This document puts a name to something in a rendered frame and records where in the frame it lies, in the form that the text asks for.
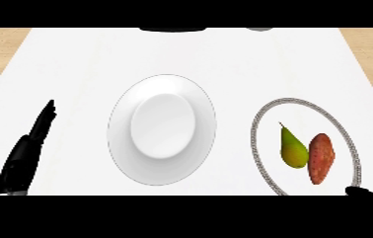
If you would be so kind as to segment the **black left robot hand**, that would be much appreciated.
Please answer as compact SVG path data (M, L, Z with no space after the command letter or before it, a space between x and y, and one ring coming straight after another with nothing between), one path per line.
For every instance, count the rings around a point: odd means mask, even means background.
M19 138L7 156L0 172L0 195L25 196L28 194L38 168L42 145L56 115L54 101L48 101L29 133Z

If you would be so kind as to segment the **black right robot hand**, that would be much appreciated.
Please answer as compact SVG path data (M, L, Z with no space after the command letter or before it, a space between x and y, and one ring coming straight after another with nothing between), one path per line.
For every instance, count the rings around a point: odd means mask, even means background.
M367 189L359 188L359 187L346 187L345 188L345 193L349 196L373 196L373 192L370 192Z

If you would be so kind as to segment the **reddish brown sweet potato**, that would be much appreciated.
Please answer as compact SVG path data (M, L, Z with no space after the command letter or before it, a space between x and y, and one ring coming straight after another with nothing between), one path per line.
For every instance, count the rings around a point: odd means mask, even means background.
M309 143L309 162L308 171L311 177L311 183L320 185L330 166L334 160L334 152L331 147L330 138L324 133L320 133Z

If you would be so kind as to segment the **white placemat with grey rim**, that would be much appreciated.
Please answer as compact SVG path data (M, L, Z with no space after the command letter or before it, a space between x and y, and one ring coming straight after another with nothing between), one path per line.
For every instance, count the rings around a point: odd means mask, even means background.
M308 167L292 168L281 158L281 129L305 148L324 133L334 153L324 179L311 182ZM271 101L259 109L250 126L250 149L264 181L278 196L337 196L348 186L361 186L361 162L346 129L334 116L314 103L296 98Z

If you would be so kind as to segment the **white oval plate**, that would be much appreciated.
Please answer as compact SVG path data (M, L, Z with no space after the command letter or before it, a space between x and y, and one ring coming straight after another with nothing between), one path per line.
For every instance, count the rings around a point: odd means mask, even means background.
M155 75L128 88L110 113L113 163L137 183L169 185L202 165L215 131L213 105L199 85L183 76Z

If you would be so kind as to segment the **green pear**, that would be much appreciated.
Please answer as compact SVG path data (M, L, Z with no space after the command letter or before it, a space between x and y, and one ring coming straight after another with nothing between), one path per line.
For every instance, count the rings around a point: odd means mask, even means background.
M283 124L280 154L283 161L295 169L300 169L309 161L308 149Z

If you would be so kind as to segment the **black rounded object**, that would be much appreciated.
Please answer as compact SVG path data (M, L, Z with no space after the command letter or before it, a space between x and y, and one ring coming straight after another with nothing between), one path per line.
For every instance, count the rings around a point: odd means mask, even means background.
M200 32L206 28L140 28L141 31L157 32L157 33L187 33Z

